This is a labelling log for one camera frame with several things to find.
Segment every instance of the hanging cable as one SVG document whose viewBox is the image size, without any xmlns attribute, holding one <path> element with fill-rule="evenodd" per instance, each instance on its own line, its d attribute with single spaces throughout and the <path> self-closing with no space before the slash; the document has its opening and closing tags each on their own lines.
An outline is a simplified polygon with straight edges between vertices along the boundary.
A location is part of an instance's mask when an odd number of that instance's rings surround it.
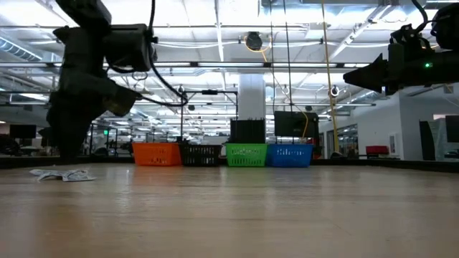
<svg viewBox="0 0 459 258">
<path fill-rule="evenodd" d="M 336 127 L 336 116 L 335 116 L 335 107 L 333 104 L 333 98 L 331 97 L 331 77 L 330 77 L 330 58 L 328 57 L 328 40 L 327 40 L 327 25 L 325 19 L 325 0 L 322 0 L 322 17 L 323 17 L 323 39 L 325 43 L 325 59 L 327 62 L 327 77 L 328 77 L 328 98 L 330 99 L 330 112 L 331 119 L 333 121 L 333 139 L 334 139 L 334 149 L 336 152 L 339 150 L 338 146 L 338 128 Z"/>
<path fill-rule="evenodd" d="M 274 62 L 274 29 L 273 29 L 273 2 L 270 1 L 270 20 L 271 20 L 271 63 Z M 268 62 L 265 56 L 265 53 L 262 52 L 263 58 L 265 58 L 265 62 Z M 275 84 L 275 74 L 274 74 L 274 67 L 270 67 L 270 71 L 273 74 L 273 116 L 275 114 L 275 97 L 276 97 L 276 84 Z M 275 143 L 278 144 L 278 137 L 275 136 Z"/>
<path fill-rule="evenodd" d="M 147 40 L 148 40 L 148 44 L 151 45 L 152 41 L 153 41 L 153 21 L 155 19 L 155 12 L 156 12 L 156 0 L 151 0 L 151 13 L 150 13 L 150 22 L 148 23 L 148 33 L 149 35 L 147 35 Z M 149 97 L 145 97 L 145 96 L 142 96 L 144 100 L 147 100 L 147 101 L 150 101 L 150 102 L 153 102 L 153 103 L 156 103 L 158 105 L 163 105 L 163 106 L 166 106 L 166 107 L 183 107 L 185 106 L 186 104 L 188 104 L 188 98 L 186 98 L 185 95 L 183 95 L 182 93 L 180 93 L 178 90 L 176 90 L 175 88 L 173 88 L 158 72 L 158 70 L 156 69 L 155 67 L 155 64 L 154 64 L 154 60 L 153 60 L 153 48 L 152 46 L 148 46 L 148 59 L 149 59 L 149 62 L 150 62 L 150 65 L 151 65 L 151 69 L 153 70 L 154 74 L 156 75 L 156 77 L 159 79 L 159 81 L 164 85 L 166 86 L 168 89 L 170 89 L 170 91 L 172 91 L 177 97 L 180 98 L 181 100 L 181 104 L 172 104 L 172 103 L 169 103 L 169 102 L 161 102 L 161 101 L 156 101 L 156 100 L 153 100 Z"/>
<path fill-rule="evenodd" d="M 274 62 L 274 49 L 273 49 L 273 45 L 274 45 L 274 42 L 273 42 L 273 39 L 274 39 L 274 26 L 273 26 L 273 5 L 270 1 L 270 18 L 271 18 L 271 25 L 270 25 L 270 28 L 271 28 L 271 62 Z M 263 54 L 263 57 L 265 58 L 265 61 L 267 61 L 266 59 L 266 56 L 264 54 L 264 51 L 261 52 Z M 275 73 L 274 73 L 274 67 L 270 67 L 270 71 L 271 73 L 273 74 L 273 89 L 274 89 L 274 98 L 273 98 L 273 115 L 274 115 L 274 112 L 275 112 L 275 95 L 276 95 L 276 89 L 277 89 L 277 86 L 280 88 L 280 90 L 282 91 L 282 93 L 284 94 L 284 96 L 286 96 L 289 100 L 290 100 L 290 103 L 292 103 L 293 101 L 291 100 L 291 98 L 289 97 L 289 94 L 291 92 L 291 90 L 289 90 L 288 93 L 285 93 L 284 92 L 284 89 L 282 88 L 282 86 L 280 85 L 278 79 L 275 77 Z M 295 108 L 297 108 L 306 118 L 306 126 L 304 128 L 304 131 L 303 131 L 303 135 L 302 135 L 302 138 L 301 140 L 303 141 L 305 135 L 306 135 L 306 129 L 308 128 L 308 124 L 309 124 L 309 118 L 308 116 L 304 113 L 303 110 L 301 110 L 301 108 L 299 108 L 297 105 L 293 104 L 295 106 Z"/>
<path fill-rule="evenodd" d="M 285 35 L 286 35 L 286 39 L 287 39 L 287 61 L 288 61 L 288 88 L 290 90 L 289 92 L 289 100 L 290 100 L 290 112 L 293 116 L 293 101 L 292 101 L 292 67 L 290 66 L 290 40 L 288 38 L 288 22 L 287 22 L 287 5 L 285 4 L 285 0 L 283 0 L 283 7 L 284 7 L 284 17 L 285 17 Z M 306 126 L 304 127 L 304 131 L 303 131 L 303 137 L 302 139 L 304 138 L 305 134 L 306 134 L 306 130 L 308 129 L 308 124 L 309 124 L 309 118 L 308 116 L 303 113 L 306 117 Z"/>
<path fill-rule="evenodd" d="M 416 6 L 416 8 L 419 10 L 419 12 L 422 15 L 423 23 L 419 25 L 418 28 L 416 28 L 417 32 L 421 32 L 427 25 L 429 17 L 427 16 L 427 12 L 425 12 L 424 8 L 421 6 L 421 4 L 417 0 L 411 0 L 411 2 Z"/>
</svg>

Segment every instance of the cable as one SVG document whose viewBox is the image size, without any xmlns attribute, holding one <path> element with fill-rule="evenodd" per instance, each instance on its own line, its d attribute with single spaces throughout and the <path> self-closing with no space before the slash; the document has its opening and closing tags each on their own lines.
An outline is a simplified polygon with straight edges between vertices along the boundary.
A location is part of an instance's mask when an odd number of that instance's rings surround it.
<svg viewBox="0 0 459 258">
<path fill-rule="evenodd" d="M 419 33 L 425 28 L 425 26 L 429 22 L 428 21 L 429 17 L 427 16 L 427 12 L 425 12 L 424 8 L 421 6 L 421 4 L 417 0 L 411 0 L 411 2 L 416 6 L 416 8 L 419 10 L 419 12 L 422 15 L 423 23 L 419 25 L 418 28 L 416 28 L 416 32 Z"/>
<path fill-rule="evenodd" d="M 292 101 L 292 69 L 290 66 L 290 40 L 288 38 L 288 23 L 287 23 L 287 5 L 285 4 L 285 0 L 283 0 L 283 7 L 284 7 L 284 19 L 285 19 L 285 35 L 287 39 L 287 62 L 288 62 L 288 86 L 290 89 L 290 116 L 293 118 L 293 101 Z"/>
<path fill-rule="evenodd" d="M 269 48 L 271 48 L 272 43 L 273 43 L 273 37 L 271 36 L 270 37 L 270 44 L 266 48 L 260 49 L 260 50 L 252 50 L 252 49 L 249 48 L 249 46 L 247 46 L 247 36 L 244 37 L 244 45 L 245 45 L 245 47 L 251 52 L 261 53 L 263 55 L 263 58 L 265 59 L 265 62 L 268 62 L 268 60 L 266 59 L 265 51 L 268 50 Z"/>
<path fill-rule="evenodd" d="M 273 40 L 274 39 L 274 29 L 273 29 L 273 2 L 270 1 L 270 20 L 271 20 L 271 46 L 274 46 L 274 42 Z M 262 55 L 263 55 L 263 58 L 265 58 L 265 62 L 268 62 L 266 60 L 266 56 L 265 56 L 265 53 L 262 52 Z M 274 47 L 271 49 L 271 62 L 274 62 Z M 274 92 L 274 95 L 273 95 L 273 115 L 275 114 L 275 97 L 276 97 L 276 84 L 275 84 L 275 74 L 274 74 L 274 68 L 273 67 L 270 67 L 270 71 L 272 72 L 273 74 L 273 92 Z M 278 144 L 278 137 L 276 136 L 275 137 L 275 143 Z"/>
<path fill-rule="evenodd" d="M 333 121 L 333 142 L 335 151 L 339 151 L 339 142 L 338 142 L 338 128 L 336 127 L 336 117 L 335 117 L 335 107 L 333 106 L 333 98 L 331 97 L 331 78 L 330 78 L 330 58 L 328 55 L 328 40 L 327 40 L 327 27 L 326 27 L 326 20 L 325 20 L 325 0 L 322 0 L 322 17 L 323 17 L 323 39 L 325 42 L 325 59 L 327 62 L 327 77 L 328 77 L 328 98 L 330 99 L 330 112 L 331 112 L 331 119 Z"/>
<path fill-rule="evenodd" d="M 144 100 L 148 100 L 150 102 L 159 104 L 159 105 L 164 105 L 166 107 L 183 107 L 186 104 L 188 104 L 188 99 L 186 98 L 185 95 L 181 94 L 179 91 L 174 89 L 165 79 L 159 74 L 158 70 L 155 67 L 154 61 L 153 61 L 153 47 L 151 46 L 152 40 L 153 40 L 153 21 L 155 19 L 155 12 L 156 12 L 156 0 L 151 0 L 151 13 L 150 13 L 150 22 L 148 23 L 148 35 L 147 35 L 147 41 L 148 41 L 148 59 L 150 61 L 151 69 L 153 70 L 154 74 L 156 77 L 161 81 L 161 83 L 166 86 L 170 91 L 172 91 L 177 97 L 181 99 L 181 104 L 172 104 L 168 102 L 160 102 L 156 100 L 152 100 L 149 97 L 142 96 Z"/>
</svg>

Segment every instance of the monitor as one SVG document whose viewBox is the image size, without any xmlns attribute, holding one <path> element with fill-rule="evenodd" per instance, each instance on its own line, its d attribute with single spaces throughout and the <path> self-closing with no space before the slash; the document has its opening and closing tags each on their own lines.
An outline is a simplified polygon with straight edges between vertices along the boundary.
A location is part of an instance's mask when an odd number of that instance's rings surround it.
<svg viewBox="0 0 459 258">
<path fill-rule="evenodd" d="M 17 139 L 35 139 L 37 137 L 36 125 L 10 125 L 9 137 Z"/>
<path fill-rule="evenodd" d="M 318 115 L 305 113 L 308 116 L 308 128 L 305 137 L 318 138 Z M 302 112 L 275 111 L 274 134 L 285 137 L 303 137 L 306 118 Z"/>
</svg>

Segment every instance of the green basket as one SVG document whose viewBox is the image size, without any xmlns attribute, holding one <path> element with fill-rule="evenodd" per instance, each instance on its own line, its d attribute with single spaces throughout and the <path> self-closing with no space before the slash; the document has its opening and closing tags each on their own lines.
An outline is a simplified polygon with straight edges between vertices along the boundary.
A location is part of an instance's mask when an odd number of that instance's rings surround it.
<svg viewBox="0 0 459 258">
<path fill-rule="evenodd" d="M 227 160 L 230 167 L 265 166 L 267 144 L 227 143 Z"/>
</svg>

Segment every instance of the table surface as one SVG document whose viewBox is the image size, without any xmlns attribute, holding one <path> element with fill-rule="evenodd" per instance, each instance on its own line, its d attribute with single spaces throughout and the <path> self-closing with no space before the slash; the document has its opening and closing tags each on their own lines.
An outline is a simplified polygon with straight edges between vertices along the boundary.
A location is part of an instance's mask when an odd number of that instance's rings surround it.
<svg viewBox="0 0 459 258">
<path fill-rule="evenodd" d="M 459 175 L 375 167 L 0 170 L 0 257 L 459 257 Z"/>
</svg>

